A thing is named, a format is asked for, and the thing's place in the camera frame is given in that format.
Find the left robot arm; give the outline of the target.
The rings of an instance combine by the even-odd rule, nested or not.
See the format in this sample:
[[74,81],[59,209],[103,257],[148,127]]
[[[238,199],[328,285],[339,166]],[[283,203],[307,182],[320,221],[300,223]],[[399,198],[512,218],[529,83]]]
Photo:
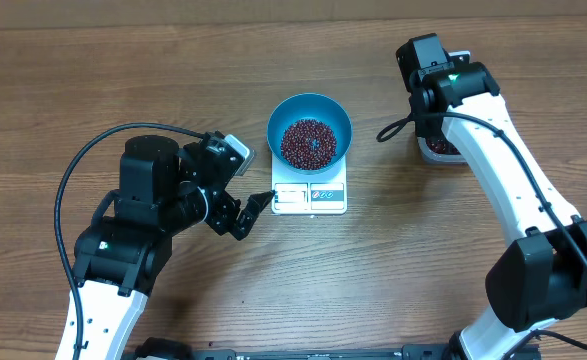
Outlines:
[[244,239],[274,191],[247,202],[225,188],[253,153],[232,135],[197,134],[181,146],[159,135],[129,139],[119,186],[108,192],[74,245],[60,255],[70,285],[59,359],[121,359],[175,235],[200,223]]

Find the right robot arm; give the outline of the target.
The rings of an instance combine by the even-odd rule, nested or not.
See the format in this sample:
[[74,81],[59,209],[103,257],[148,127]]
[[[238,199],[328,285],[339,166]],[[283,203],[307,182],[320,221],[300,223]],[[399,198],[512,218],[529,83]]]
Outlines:
[[517,133],[501,89],[469,55],[449,53],[437,35],[396,52],[410,94],[409,115],[424,139],[445,139],[470,167],[501,224],[506,250],[488,272],[488,308],[453,335],[446,359],[535,359],[536,337],[587,351],[551,331],[587,308],[587,220],[551,184]]

